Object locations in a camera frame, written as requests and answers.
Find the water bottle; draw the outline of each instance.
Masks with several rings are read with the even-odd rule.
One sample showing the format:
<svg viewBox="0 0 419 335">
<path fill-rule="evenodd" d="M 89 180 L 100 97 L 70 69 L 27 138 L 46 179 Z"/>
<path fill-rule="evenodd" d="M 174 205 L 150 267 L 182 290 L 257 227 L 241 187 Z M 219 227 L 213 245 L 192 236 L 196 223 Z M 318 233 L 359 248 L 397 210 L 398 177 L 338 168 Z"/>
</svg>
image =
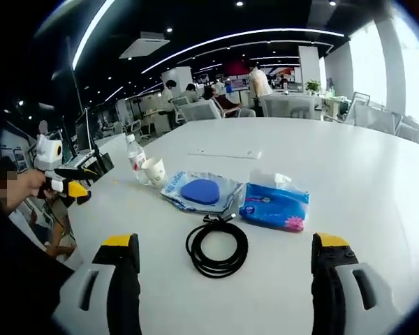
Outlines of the water bottle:
<svg viewBox="0 0 419 335">
<path fill-rule="evenodd" d="M 141 170 L 141 165 L 146 161 L 145 150 L 135 141 L 135 135 L 130 134 L 126 136 L 128 160 L 131 164 L 132 170 L 135 173 L 136 179 L 141 184 L 147 184 L 147 178 Z"/>
</svg>

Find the paper cup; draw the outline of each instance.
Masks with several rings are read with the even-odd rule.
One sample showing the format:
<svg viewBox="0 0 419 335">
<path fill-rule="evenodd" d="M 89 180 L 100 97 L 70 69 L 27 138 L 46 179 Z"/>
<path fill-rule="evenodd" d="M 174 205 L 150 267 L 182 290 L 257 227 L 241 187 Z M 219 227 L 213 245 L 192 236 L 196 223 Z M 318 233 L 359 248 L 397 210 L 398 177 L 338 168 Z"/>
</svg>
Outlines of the paper cup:
<svg viewBox="0 0 419 335">
<path fill-rule="evenodd" d="M 166 171 L 162 158 L 149 158 L 141 165 L 141 170 L 145 172 L 146 177 L 149 178 L 154 186 L 163 187 L 165 185 Z"/>
</svg>

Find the white table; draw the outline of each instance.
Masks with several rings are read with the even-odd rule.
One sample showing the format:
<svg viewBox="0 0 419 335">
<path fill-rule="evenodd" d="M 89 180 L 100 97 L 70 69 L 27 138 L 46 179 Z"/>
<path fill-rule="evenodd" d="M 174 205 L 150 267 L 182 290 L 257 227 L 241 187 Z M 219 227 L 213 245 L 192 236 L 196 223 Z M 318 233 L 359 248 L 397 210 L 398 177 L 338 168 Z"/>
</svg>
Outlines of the white table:
<svg viewBox="0 0 419 335">
<path fill-rule="evenodd" d="M 263 155 L 188 155 L 221 146 L 260 149 Z M 145 149 L 163 157 L 169 175 L 187 169 L 247 181 L 252 169 L 266 168 L 311 193 L 304 232 L 235 219 L 249 239 L 247 260 L 228 278 L 208 279 L 193 268 L 184 247 L 202 215 L 182 213 L 155 191 L 136 186 L 122 147 L 113 155 L 115 168 L 91 187 L 91 200 L 68 213 L 86 261 L 109 235 L 138 233 L 145 334 L 310 334 L 313 232 L 349 241 L 359 261 L 388 281 L 401 311 L 419 298 L 418 144 L 344 124 L 240 118 L 191 122 Z M 234 243 L 216 234 L 203 248 L 224 258 Z"/>
</svg>

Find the ceiling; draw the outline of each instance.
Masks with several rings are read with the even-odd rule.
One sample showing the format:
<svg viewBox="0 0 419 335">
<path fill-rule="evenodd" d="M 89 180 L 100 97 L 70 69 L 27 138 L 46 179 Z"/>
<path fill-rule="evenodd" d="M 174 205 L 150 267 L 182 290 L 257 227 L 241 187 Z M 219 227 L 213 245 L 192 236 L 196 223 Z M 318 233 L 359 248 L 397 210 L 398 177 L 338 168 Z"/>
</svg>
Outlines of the ceiling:
<svg viewBox="0 0 419 335">
<path fill-rule="evenodd" d="M 56 1 L 44 2 L 40 15 L 31 18 L 39 20 L 38 24 L 33 22 L 33 28 L 56 8 Z M 54 17 L 41 27 L 42 31 L 39 31 L 24 63 L 21 63 L 22 68 L 16 76 L 11 97 L 13 105 L 19 100 L 55 105 L 60 101 L 65 104 L 62 114 L 68 118 L 77 116 L 77 105 L 66 102 L 75 100 L 77 96 L 74 83 L 62 80 L 53 85 L 51 79 L 53 73 L 59 73 L 60 68 L 67 67 L 66 60 L 73 58 L 85 30 L 104 3 L 104 0 L 69 0 L 66 5 L 57 8 Z M 372 19 L 372 3 L 375 1 L 337 0 L 337 6 L 331 6 L 328 0 L 244 0 L 243 3 L 242 7 L 238 7 L 236 0 L 115 0 L 90 35 L 75 69 L 83 105 L 96 107 L 121 86 L 124 88 L 108 103 L 138 94 L 143 87 L 154 85 L 167 68 L 173 68 L 186 59 L 179 66 L 190 66 L 195 72 L 234 59 L 298 56 L 297 47 L 301 43 L 269 44 L 269 40 L 326 43 L 328 45 L 315 44 L 320 56 L 323 56 L 329 49 L 334 50 L 343 45 L 351 33 Z M 171 33 L 166 32 L 168 27 L 173 29 Z M 163 62 L 145 74 L 141 73 L 171 54 L 198 43 L 243 31 L 272 28 L 320 29 L 345 34 L 345 37 L 303 31 L 249 34 L 198 47 Z M 170 42 L 149 56 L 130 61 L 120 59 L 120 54 L 139 38 L 141 31 L 164 34 Z M 66 36 L 69 36 L 70 50 L 66 47 Z M 263 43 L 234 47 L 261 41 Z M 192 59 L 216 49 L 220 50 Z M 46 118 L 46 112 L 38 116 L 34 108 L 26 112 L 35 114 L 31 118 L 32 122 L 41 117 Z"/>
</svg>

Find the blue package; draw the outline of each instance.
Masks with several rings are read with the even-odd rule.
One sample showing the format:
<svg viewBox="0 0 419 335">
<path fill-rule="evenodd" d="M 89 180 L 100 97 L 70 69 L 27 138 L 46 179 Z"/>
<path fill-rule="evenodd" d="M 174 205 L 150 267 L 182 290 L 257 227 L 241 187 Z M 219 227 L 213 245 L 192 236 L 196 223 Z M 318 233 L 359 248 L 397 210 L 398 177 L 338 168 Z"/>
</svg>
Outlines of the blue package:
<svg viewBox="0 0 419 335">
<path fill-rule="evenodd" d="M 304 229 L 308 205 L 308 192 L 279 190 L 248 183 L 239 214 L 253 223 L 300 232 Z"/>
</svg>

